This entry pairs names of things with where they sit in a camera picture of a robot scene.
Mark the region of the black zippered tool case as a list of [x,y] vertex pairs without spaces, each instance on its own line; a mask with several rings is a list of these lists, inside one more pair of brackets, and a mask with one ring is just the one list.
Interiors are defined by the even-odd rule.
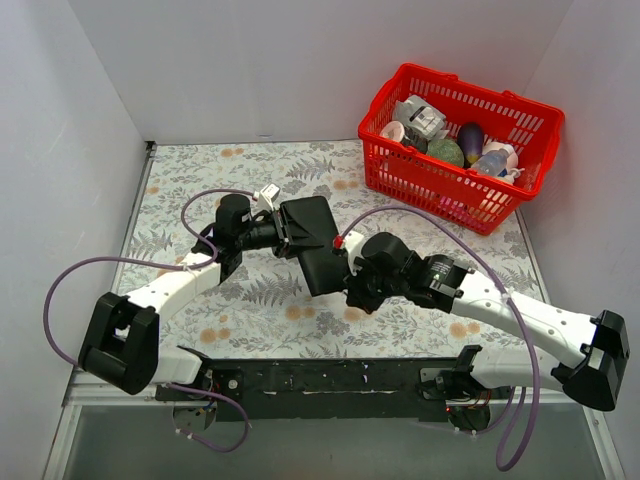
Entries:
[[318,249],[290,255],[300,264],[304,279],[312,296],[337,293],[345,289],[345,281],[349,268],[345,259],[332,251],[333,240],[338,236],[338,229],[329,206],[323,196],[312,196],[289,201],[317,201],[316,220],[313,221],[315,232],[322,240],[323,246]]

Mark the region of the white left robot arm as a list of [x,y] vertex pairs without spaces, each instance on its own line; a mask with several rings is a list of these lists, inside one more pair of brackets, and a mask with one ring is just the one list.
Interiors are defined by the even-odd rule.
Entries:
[[268,206],[265,195],[257,201],[260,210],[253,214],[248,197],[224,196],[214,222],[199,234],[177,270],[125,295],[100,297],[81,347],[80,367],[131,395],[150,384],[178,383],[188,398],[205,398],[213,377],[202,368],[202,357],[183,347],[161,346],[162,322],[228,279],[244,252],[270,248],[278,257],[304,262],[336,234],[322,196],[277,207]]

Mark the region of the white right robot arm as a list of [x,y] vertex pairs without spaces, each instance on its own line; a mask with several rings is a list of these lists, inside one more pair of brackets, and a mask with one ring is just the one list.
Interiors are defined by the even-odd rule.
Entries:
[[423,380],[428,395],[471,398],[501,387],[539,385],[594,410],[616,407],[630,356],[620,315],[605,310],[593,317],[517,292],[504,294],[487,275],[447,255],[420,257],[387,232],[370,238],[351,232],[336,237],[333,247],[348,261],[351,307],[372,313],[385,300],[403,297],[532,341],[534,349],[523,352],[464,347],[454,367]]

